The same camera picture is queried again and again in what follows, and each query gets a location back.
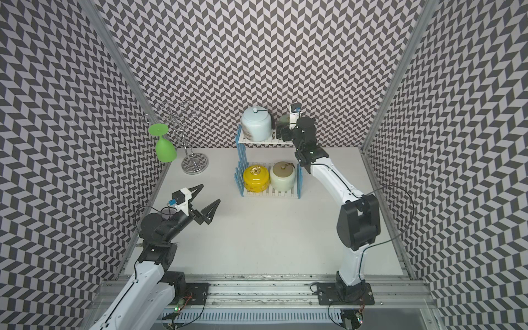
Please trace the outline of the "cream tea canister tan lid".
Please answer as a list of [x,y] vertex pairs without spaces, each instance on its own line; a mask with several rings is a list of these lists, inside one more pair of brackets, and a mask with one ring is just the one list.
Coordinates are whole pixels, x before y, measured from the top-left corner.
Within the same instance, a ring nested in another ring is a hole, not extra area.
[[270,184],[275,191],[287,192],[294,188],[296,167],[291,162],[277,162],[270,172]]

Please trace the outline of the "yellow ceramic tea canister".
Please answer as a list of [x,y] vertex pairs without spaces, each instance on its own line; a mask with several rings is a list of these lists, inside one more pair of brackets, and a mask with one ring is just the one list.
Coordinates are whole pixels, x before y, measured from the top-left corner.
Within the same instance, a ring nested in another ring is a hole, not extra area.
[[270,174],[265,166],[252,165],[243,172],[243,183],[247,191],[261,193],[269,188]]

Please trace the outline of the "green small tea canister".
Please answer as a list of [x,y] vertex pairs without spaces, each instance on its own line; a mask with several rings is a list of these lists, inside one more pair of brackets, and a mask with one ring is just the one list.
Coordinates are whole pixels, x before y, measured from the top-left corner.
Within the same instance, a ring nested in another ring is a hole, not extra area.
[[276,122],[277,129],[283,129],[285,127],[287,128],[290,127],[290,115],[289,114],[282,115]]

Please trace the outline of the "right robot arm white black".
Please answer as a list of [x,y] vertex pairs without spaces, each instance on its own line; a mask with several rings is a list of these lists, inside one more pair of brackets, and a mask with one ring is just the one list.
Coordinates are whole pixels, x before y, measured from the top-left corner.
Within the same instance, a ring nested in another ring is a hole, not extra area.
[[355,303],[367,293],[362,277],[365,252],[381,233],[378,199],[359,191],[339,172],[316,140],[314,119],[301,117],[294,124],[279,121],[276,137],[293,143],[298,164],[326,188],[340,207],[336,231],[345,253],[335,287],[341,301]]

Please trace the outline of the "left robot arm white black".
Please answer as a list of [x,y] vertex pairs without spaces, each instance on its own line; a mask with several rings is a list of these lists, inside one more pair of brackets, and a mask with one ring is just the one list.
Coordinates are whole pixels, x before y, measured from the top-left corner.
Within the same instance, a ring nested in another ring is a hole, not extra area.
[[174,238],[189,224],[210,224],[220,205],[215,200],[202,210],[192,202],[203,185],[182,188],[171,195],[168,205],[144,216],[137,223],[142,251],[133,274],[92,329],[150,329],[157,320],[176,320],[185,307],[205,305],[208,284],[188,284],[184,272],[170,269],[177,252]]

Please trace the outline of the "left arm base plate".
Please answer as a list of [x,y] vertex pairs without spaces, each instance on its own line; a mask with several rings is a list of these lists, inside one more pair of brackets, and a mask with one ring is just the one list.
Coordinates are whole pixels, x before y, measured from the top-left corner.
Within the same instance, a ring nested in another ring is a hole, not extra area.
[[178,289],[171,305],[203,306],[206,304],[210,284],[187,283],[184,289]]

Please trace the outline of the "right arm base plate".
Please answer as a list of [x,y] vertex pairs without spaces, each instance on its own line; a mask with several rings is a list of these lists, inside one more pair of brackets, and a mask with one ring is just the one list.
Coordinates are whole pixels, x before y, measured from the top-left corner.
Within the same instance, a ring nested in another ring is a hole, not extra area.
[[319,305],[375,305],[374,295],[369,283],[355,286],[341,287],[337,283],[316,282],[310,286],[312,293],[317,296]]

